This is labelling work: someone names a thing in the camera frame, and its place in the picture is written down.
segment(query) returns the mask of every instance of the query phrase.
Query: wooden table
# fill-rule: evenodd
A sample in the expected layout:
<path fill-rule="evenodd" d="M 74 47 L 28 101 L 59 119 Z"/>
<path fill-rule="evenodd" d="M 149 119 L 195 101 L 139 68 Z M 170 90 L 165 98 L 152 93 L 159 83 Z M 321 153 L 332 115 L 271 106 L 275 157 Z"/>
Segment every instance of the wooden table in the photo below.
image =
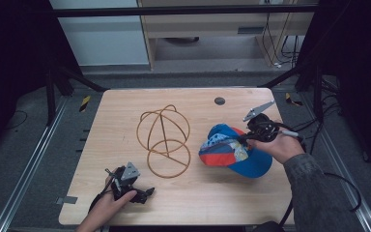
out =
<path fill-rule="evenodd" d="M 225 104 L 214 102 L 217 97 Z M 64 204 L 59 221 L 79 224 L 87 215 L 94 197 L 103 189 L 105 168 L 114 169 L 131 161 L 141 176 L 134 183 L 137 189 L 155 187 L 146 204 L 128 203 L 109 221 L 110 225 L 248 225 L 267 220 L 280 221 L 291 198 L 283 166 L 272 162 L 264 176 L 249 179 L 228 167 L 206 166 L 198 157 L 200 146 L 210 129 L 220 123 L 247 131 L 243 117 L 252 107 L 273 100 L 271 90 L 263 88 L 201 88 L 201 89 L 125 89 L 106 91 L 92 125 L 68 196 L 77 197 L 75 204 Z M 185 145 L 190 151 L 189 168 L 175 178 L 155 175 L 147 164 L 148 132 L 156 116 L 150 115 L 139 127 L 141 115 L 173 104 L 187 119 L 190 132 Z M 265 113 L 281 119 L 274 104 Z M 173 121 L 187 133 L 186 120 Z M 168 120 L 163 120 L 167 139 L 184 140 Z M 160 120 L 151 135 L 150 146 L 161 140 Z M 170 156 L 186 159 L 186 148 Z M 162 155 L 151 155 L 152 167 L 171 175 L 182 167 Z M 293 224 L 292 214 L 287 223 Z"/>

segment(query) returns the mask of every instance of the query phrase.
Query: white cabinet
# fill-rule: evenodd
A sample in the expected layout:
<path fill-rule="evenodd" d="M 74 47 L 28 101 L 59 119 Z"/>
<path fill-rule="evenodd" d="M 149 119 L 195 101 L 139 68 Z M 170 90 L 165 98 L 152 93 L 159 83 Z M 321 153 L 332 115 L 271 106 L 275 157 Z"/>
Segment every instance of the white cabinet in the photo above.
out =
<path fill-rule="evenodd" d="M 50 0 L 53 9 L 137 7 L 135 0 Z M 81 67 L 149 65 L 140 16 L 59 18 Z"/>

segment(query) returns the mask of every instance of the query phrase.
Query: metal rail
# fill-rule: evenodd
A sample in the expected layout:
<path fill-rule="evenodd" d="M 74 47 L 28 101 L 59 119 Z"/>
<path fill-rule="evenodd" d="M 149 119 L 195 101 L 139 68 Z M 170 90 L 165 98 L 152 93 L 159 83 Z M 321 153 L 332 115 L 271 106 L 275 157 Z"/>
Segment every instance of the metal rail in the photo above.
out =
<path fill-rule="evenodd" d="M 59 106 L 57 108 L 56 117 L 53 120 L 53 123 L 46 127 L 41 137 L 41 140 L 38 142 L 38 145 L 35 148 L 35 151 L 32 157 L 29 159 L 28 164 L 26 165 L 19 181 L 14 188 L 14 191 L 11 194 L 7 204 L 0 214 L 0 232 L 5 232 L 8 230 L 14 214 L 17 211 L 17 208 L 20 205 L 20 202 L 23 199 L 23 196 L 28 189 L 36 170 L 38 169 L 39 163 L 46 151 L 46 148 L 50 142 L 50 139 L 53 136 L 53 133 L 56 131 L 57 126 L 59 125 L 60 119 L 65 111 L 65 106 L 68 101 L 68 97 L 61 97 Z"/>

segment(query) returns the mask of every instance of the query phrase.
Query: cap brim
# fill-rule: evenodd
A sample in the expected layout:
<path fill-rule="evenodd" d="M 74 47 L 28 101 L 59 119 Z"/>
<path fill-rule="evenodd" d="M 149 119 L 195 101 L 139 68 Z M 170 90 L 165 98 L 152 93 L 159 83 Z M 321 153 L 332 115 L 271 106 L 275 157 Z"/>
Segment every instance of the cap brim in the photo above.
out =
<path fill-rule="evenodd" d="M 228 165 L 228 167 L 249 178 L 261 177 L 270 170 L 272 165 L 271 155 L 255 148 L 247 152 L 247 159 Z"/>

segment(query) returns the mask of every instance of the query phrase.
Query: black curtain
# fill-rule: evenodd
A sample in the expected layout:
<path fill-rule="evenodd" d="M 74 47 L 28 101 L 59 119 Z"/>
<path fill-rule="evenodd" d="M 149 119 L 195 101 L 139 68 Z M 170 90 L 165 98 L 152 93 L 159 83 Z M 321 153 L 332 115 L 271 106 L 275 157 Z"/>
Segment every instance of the black curtain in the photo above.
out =
<path fill-rule="evenodd" d="M 328 0 L 340 11 L 315 14 L 302 45 L 303 62 L 317 41 L 336 21 L 331 40 L 323 51 L 323 74 L 335 75 L 340 82 L 339 100 L 367 160 L 371 161 L 371 1 Z M 312 72 L 302 73 L 300 82 L 312 84 Z"/>
<path fill-rule="evenodd" d="M 18 98 L 45 85 L 49 60 L 82 74 L 58 19 L 28 14 L 51 9 L 47 0 L 0 0 L 0 135 Z"/>

